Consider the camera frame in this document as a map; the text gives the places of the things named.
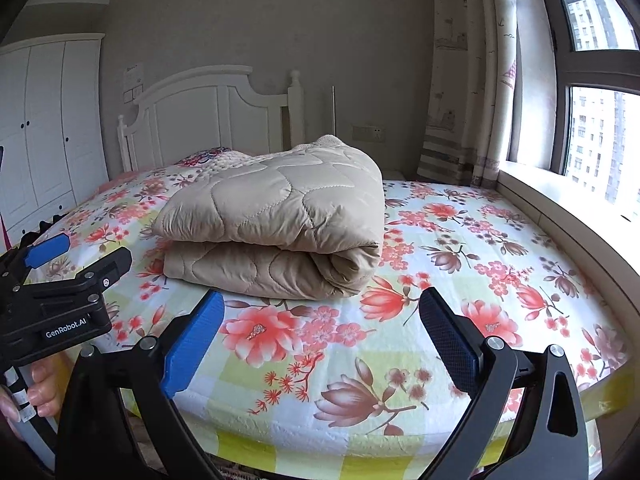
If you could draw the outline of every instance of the window frame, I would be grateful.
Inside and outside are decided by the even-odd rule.
[[[583,86],[640,95],[640,52],[576,50],[572,36],[574,24],[564,0],[544,2],[556,60],[556,127],[549,170],[565,174],[571,139],[571,87]],[[635,1],[616,2],[629,20],[636,38],[640,38],[640,12]]]

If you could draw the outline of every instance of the beige quilted comforter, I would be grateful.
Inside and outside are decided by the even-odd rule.
[[[288,152],[204,171],[152,231],[171,240],[171,278],[265,298],[359,293],[378,266],[382,176],[363,152],[324,136]]]

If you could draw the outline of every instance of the wardrobe door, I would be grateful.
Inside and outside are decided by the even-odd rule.
[[[24,85],[29,49],[0,56],[0,214],[10,228],[38,208],[24,133]]]
[[[71,190],[60,111],[64,49],[64,43],[32,46],[27,68],[24,118],[38,206]]]
[[[67,41],[62,66],[62,131],[76,203],[107,182],[98,113],[100,41]]]

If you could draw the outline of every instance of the bedpost finial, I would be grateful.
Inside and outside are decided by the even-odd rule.
[[[300,70],[291,71],[291,86],[300,86]]]

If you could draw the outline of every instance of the wall outlet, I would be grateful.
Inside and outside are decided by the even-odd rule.
[[[386,133],[382,126],[351,126],[351,138],[359,142],[385,142]]]

